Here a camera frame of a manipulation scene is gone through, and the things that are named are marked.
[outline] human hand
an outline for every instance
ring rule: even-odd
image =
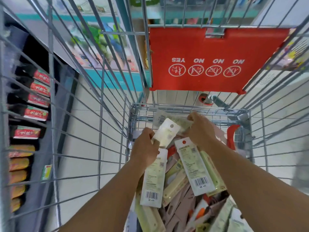
[[[193,121],[187,135],[195,145],[202,147],[209,139],[216,139],[213,125],[205,116],[192,112],[187,119]]]
[[[155,133],[150,128],[144,128],[141,135],[135,140],[130,160],[136,162],[144,170],[157,158],[160,142],[155,140],[151,143],[151,138]]]

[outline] floor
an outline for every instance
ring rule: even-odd
[[[59,197],[60,201],[64,201],[85,195],[60,204],[63,224],[95,194],[93,191],[96,191],[98,187],[102,188],[125,163],[127,140],[125,137],[122,138],[119,128],[127,127],[129,107],[123,101],[124,96],[121,96],[121,92],[117,90],[104,89],[103,100],[115,119],[109,115],[106,109],[102,110],[102,137],[99,140],[100,104],[93,96],[94,93],[89,89],[85,80],[80,78],[79,81],[80,85],[76,92],[77,98],[72,111],[75,118],[70,119],[68,130],[70,135],[66,137],[63,150],[66,157],[61,160],[58,177],[84,177],[60,181]],[[253,145],[261,142],[253,148],[255,164],[284,182],[309,193],[309,157],[307,157],[309,123],[306,122],[308,118],[305,117],[309,111],[309,100],[307,98],[309,83],[304,82],[305,80],[302,80],[291,84],[267,101],[262,102],[263,114],[261,113],[261,105],[251,110],[251,124],[252,135],[255,137]],[[256,99],[260,90],[259,87],[253,89],[235,108],[242,107],[251,98]],[[188,93],[187,91],[154,92],[155,100],[162,104],[184,105],[186,100],[185,105],[193,105],[196,96],[197,92]],[[229,96],[229,93],[221,93],[219,96],[222,101],[228,104],[234,97],[235,95]],[[126,99],[127,101],[132,101],[130,96]],[[148,103],[152,103],[151,94]],[[281,129],[287,125],[292,127],[281,132]],[[266,137],[274,135],[273,138],[265,141],[266,148],[263,145],[263,132]],[[99,149],[101,149],[101,158],[98,157]],[[103,161],[99,170],[98,159]],[[101,174],[99,185],[98,173]],[[55,208],[52,208],[46,231],[55,228],[57,228]]]

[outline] barcode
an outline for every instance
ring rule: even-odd
[[[156,192],[147,191],[146,192],[146,198],[158,200],[159,196],[158,196],[158,193],[156,193]]]
[[[208,181],[207,181],[207,178],[206,178],[206,177],[202,177],[202,178],[195,179],[194,182],[195,182],[195,185],[196,185],[197,187],[200,187],[200,188],[202,188],[202,187],[204,187],[206,184],[208,184]]]
[[[163,124],[163,122],[165,121],[165,119],[166,119],[166,116],[160,115],[160,116],[159,116],[159,123],[160,123],[160,124]]]

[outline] person's left arm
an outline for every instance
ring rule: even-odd
[[[151,143],[153,135],[151,129],[143,130],[134,143],[130,160],[60,232],[123,231],[138,181],[159,154],[159,142]]]

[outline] white pictogram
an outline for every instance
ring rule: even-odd
[[[222,67],[219,65],[213,65],[206,69],[207,76],[218,76],[222,72]]]
[[[176,77],[182,76],[183,74],[186,73],[186,67],[180,63],[176,63],[170,66],[170,68],[168,69],[168,73]]]
[[[204,72],[204,67],[202,65],[193,65],[189,67],[188,73],[191,76],[198,76]]]
[[[230,66],[224,70],[223,75],[225,77],[233,77],[238,75],[241,72],[240,66]]]

